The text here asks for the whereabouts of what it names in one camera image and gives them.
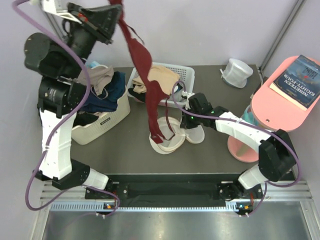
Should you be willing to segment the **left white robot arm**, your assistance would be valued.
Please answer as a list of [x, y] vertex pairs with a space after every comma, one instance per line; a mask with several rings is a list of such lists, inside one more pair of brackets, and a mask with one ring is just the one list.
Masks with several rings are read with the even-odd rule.
[[105, 199], [113, 194], [114, 187], [105, 174], [71, 158], [71, 141], [78, 104], [90, 91], [75, 79], [85, 69], [95, 43], [111, 43], [121, 13], [120, 4], [84, 8], [69, 3], [59, 13], [64, 22], [70, 23], [66, 48], [40, 32], [25, 42], [24, 64], [42, 76], [37, 107], [44, 157], [35, 177], [50, 180], [59, 190], [87, 186], [96, 188]]

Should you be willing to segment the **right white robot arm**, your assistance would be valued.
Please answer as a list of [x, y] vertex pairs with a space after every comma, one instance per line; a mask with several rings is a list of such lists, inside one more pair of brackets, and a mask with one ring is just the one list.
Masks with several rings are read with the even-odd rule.
[[182, 97], [182, 129], [203, 125], [235, 138], [258, 154], [258, 163], [231, 183], [232, 198], [245, 198], [252, 188], [265, 182], [278, 182], [296, 165], [298, 156], [286, 131], [259, 128], [224, 107], [212, 107], [203, 93], [183, 91]]

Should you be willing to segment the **dark red bra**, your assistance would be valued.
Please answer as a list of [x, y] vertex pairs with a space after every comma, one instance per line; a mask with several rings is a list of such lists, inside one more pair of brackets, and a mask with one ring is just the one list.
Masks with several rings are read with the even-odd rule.
[[132, 37], [131, 32], [134, 30], [125, 22], [124, 10], [122, 10], [119, 17], [118, 25], [120, 26], [127, 43], [133, 65], [135, 66], [142, 82], [146, 86], [145, 105], [148, 115], [148, 126], [151, 133], [151, 140], [156, 144], [161, 144], [166, 138], [161, 132], [158, 124], [158, 105], [160, 101], [167, 99], [169, 96], [162, 91], [160, 84], [157, 81], [148, 80], [148, 74], [152, 67], [151, 54], [142, 43]]

